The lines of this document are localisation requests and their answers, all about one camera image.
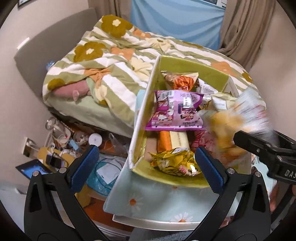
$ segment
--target tablet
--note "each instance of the tablet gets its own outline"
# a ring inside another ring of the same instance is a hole
[[[45,165],[43,165],[38,159],[28,161],[15,168],[28,179],[31,179],[34,171],[40,171],[41,174],[52,173],[52,171],[49,170]]]

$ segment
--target purple snack bag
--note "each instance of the purple snack bag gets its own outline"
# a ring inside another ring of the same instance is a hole
[[[180,90],[155,91],[157,108],[146,131],[196,131],[205,129],[196,108],[203,94]]]

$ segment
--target beige curtain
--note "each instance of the beige curtain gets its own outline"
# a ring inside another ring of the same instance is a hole
[[[256,60],[267,33],[276,0],[228,0],[218,52],[247,71]]]
[[[89,7],[96,10],[98,19],[113,14],[127,21],[131,15],[131,0],[88,0]]]

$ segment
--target headboard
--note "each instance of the headboard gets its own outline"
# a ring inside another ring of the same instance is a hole
[[[42,99],[46,64],[61,60],[97,21],[94,8],[73,14],[37,34],[17,52],[17,68],[38,98]]]

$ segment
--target snack bag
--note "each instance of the snack bag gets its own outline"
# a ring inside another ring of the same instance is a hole
[[[202,79],[198,79],[197,81],[199,87],[196,88],[196,92],[204,95],[201,104],[201,106],[203,107],[205,104],[212,100],[212,94],[216,94],[219,91],[217,91],[214,87],[208,85]]]
[[[162,153],[150,153],[153,158],[151,166],[174,176],[195,176],[200,174],[194,153],[187,148],[175,148]]]
[[[237,147],[233,142],[234,134],[240,130],[275,143],[272,140],[272,129],[266,117],[265,106],[259,99],[258,93],[251,88],[247,88],[234,103],[231,103],[229,109],[220,112],[201,110],[199,114],[215,137],[217,146],[215,158],[224,165],[240,162],[247,154],[247,151]]]
[[[157,139],[157,152],[175,148],[188,148],[189,141],[185,131],[160,131]]]
[[[203,146],[211,155],[215,153],[215,138],[208,130],[198,130],[194,132],[194,141],[190,148],[195,152],[196,148]]]
[[[167,89],[191,91],[195,84],[198,84],[198,73],[171,73],[168,71],[161,71],[165,78],[165,85]]]
[[[203,129],[196,108],[202,94],[180,90],[156,91],[157,108],[146,126],[147,131],[187,131]]]
[[[232,97],[227,93],[216,93],[211,95],[211,97],[213,106],[217,111],[230,109],[230,107],[232,107],[237,100],[237,98]]]

